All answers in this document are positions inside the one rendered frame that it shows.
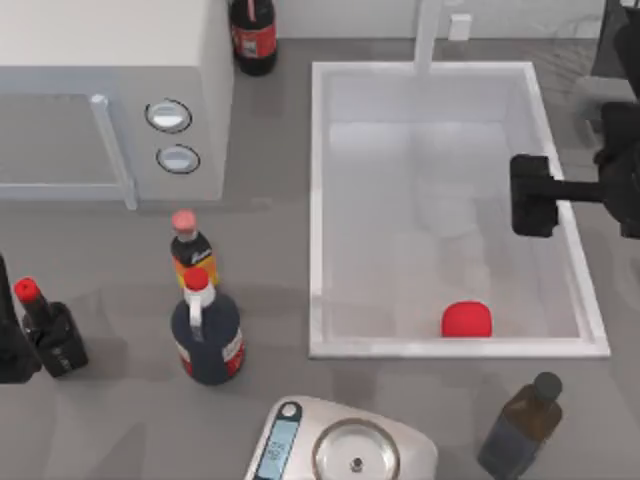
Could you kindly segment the white sink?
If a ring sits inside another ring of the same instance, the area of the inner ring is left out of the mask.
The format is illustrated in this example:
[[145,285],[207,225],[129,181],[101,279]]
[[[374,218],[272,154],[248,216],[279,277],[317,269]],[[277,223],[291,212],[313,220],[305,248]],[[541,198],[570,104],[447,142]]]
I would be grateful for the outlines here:
[[[547,239],[511,227],[509,163],[561,178],[534,66],[312,66],[309,353],[315,358],[589,358],[611,353],[572,206]],[[484,303],[489,338],[445,338]]]

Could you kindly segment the red cup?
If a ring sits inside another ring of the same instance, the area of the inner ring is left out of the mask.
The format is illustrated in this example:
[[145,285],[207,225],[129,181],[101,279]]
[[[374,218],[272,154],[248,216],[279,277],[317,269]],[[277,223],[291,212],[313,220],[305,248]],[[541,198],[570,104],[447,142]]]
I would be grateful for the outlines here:
[[479,301],[459,301],[447,306],[441,317],[445,338],[489,338],[493,335],[491,310]]

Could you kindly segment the tall white tap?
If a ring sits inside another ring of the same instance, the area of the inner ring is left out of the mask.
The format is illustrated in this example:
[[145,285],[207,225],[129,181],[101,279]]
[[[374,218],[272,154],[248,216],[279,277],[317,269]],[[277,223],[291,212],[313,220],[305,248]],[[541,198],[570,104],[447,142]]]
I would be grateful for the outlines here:
[[419,0],[414,44],[414,69],[418,76],[429,75],[443,0]]

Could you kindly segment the brown bottle black cap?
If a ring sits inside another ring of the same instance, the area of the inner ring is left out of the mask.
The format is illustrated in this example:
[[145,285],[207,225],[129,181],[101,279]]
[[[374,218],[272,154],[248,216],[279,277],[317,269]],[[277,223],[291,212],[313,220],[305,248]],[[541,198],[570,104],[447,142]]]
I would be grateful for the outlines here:
[[563,418],[562,391],[560,377],[545,371],[504,404],[477,455],[494,480],[519,480],[534,463]]

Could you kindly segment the silver kitchen scale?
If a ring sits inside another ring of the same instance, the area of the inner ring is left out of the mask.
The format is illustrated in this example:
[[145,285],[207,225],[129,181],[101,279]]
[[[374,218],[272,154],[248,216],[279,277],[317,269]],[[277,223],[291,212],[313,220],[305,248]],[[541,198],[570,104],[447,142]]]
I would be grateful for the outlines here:
[[243,480],[436,480],[438,449],[387,417],[309,396],[269,411]]

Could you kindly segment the dark bottle red label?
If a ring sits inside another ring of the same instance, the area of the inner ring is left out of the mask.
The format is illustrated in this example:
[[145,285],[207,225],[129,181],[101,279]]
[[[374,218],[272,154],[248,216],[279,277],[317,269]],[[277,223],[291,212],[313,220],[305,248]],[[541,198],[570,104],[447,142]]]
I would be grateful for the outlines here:
[[229,21],[233,54],[239,69],[254,77],[269,74],[277,60],[273,0],[231,0]]

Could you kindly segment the dark bottle pink cap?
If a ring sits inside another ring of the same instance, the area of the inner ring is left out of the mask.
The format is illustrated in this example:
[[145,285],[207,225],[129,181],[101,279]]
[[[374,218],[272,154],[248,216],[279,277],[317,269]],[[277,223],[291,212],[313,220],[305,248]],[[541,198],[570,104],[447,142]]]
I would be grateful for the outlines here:
[[170,244],[176,278],[181,288],[185,286],[184,274],[188,268],[204,269],[214,286],[219,284],[214,249],[207,237],[198,229],[196,215],[191,209],[176,211],[171,217],[174,237]]

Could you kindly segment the pale microwave oven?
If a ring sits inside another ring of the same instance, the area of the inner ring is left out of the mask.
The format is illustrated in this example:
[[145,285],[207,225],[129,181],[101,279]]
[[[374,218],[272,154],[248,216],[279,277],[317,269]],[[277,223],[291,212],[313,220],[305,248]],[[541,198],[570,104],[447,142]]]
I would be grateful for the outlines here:
[[[138,206],[221,198],[233,86],[225,0],[0,0],[0,94],[105,95]],[[185,131],[147,123],[166,98],[191,111]],[[157,164],[176,144],[200,156],[193,173]]]

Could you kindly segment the small microwave knob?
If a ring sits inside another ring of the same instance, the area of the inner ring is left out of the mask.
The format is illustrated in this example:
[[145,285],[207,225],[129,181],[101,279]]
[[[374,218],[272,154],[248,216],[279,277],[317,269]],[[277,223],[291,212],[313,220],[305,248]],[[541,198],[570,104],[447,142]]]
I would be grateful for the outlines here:
[[174,175],[191,174],[201,164],[198,153],[191,147],[181,144],[159,149],[155,159],[164,171]]

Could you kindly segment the large microwave knob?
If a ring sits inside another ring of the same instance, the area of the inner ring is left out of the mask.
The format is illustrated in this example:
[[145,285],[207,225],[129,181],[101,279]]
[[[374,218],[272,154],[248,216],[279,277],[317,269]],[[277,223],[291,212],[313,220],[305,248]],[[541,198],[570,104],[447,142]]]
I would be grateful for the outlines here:
[[190,127],[193,117],[185,104],[166,98],[148,104],[145,107],[145,119],[152,128],[159,132],[177,134]]

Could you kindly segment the grey microwave door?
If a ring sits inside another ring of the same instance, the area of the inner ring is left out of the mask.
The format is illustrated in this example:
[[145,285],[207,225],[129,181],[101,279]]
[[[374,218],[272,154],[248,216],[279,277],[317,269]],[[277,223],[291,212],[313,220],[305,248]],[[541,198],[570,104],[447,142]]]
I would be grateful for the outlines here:
[[91,96],[0,94],[0,200],[124,202]]

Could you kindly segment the black square bottle red cap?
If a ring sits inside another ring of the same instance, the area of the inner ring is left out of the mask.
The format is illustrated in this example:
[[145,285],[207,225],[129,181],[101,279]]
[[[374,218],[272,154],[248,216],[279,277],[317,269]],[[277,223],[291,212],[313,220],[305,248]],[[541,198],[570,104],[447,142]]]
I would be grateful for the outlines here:
[[69,307],[49,301],[31,277],[18,280],[14,292],[24,309],[23,331],[46,371],[59,378],[87,366],[89,358]]

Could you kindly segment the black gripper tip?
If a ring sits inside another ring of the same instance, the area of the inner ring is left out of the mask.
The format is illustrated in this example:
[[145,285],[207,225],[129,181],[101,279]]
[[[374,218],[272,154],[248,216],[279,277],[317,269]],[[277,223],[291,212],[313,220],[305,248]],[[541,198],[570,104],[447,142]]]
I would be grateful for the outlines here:
[[25,384],[41,369],[42,364],[19,325],[0,253],[0,385]]

